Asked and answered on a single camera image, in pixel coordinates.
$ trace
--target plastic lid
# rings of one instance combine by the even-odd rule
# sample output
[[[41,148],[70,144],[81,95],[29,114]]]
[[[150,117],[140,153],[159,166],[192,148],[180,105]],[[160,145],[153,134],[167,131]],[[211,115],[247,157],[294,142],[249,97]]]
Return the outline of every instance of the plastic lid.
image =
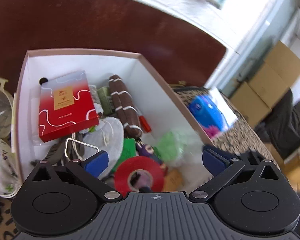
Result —
[[[5,138],[11,131],[12,96],[4,90],[8,80],[0,78],[0,138]]]

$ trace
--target brown pouch with white stripes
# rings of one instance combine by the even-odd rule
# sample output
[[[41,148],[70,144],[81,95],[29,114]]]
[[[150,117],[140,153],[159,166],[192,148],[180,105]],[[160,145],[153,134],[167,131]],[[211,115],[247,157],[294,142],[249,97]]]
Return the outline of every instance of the brown pouch with white stripes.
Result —
[[[139,116],[126,85],[118,75],[110,77],[109,89],[115,111],[123,128],[129,136],[139,138],[142,135]]]

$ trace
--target roll of red tape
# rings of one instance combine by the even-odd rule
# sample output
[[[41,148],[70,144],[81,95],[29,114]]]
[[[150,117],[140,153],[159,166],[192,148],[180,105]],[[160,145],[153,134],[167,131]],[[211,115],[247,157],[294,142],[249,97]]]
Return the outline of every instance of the roll of red tape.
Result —
[[[162,191],[164,184],[163,170],[157,162],[144,156],[132,157],[120,164],[114,174],[115,189],[123,196],[126,196],[130,191],[138,191],[130,183],[132,175],[138,171],[145,171],[151,177],[151,185],[149,185],[151,190],[154,192]]]

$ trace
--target crosshair symbol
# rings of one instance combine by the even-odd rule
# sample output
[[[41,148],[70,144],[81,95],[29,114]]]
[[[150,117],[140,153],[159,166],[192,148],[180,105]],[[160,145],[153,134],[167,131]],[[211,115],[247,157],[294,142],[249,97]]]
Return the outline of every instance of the crosshair symbol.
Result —
[[[161,199],[161,196],[155,195],[153,198],[154,198],[156,201],[158,201],[159,199]]]

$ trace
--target gray ribbed panel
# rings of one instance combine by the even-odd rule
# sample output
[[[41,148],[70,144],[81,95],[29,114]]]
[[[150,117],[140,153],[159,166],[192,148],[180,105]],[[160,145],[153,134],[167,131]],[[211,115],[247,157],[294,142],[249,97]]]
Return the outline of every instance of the gray ribbed panel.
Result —
[[[207,204],[195,204],[181,192],[130,193],[119,203],[103,206],[96,219],[67,236],[51,240],[264,240],[226,227]],[[272,240],[300,240],[293,233]],[[25,233],[16,240],[47,240]]]

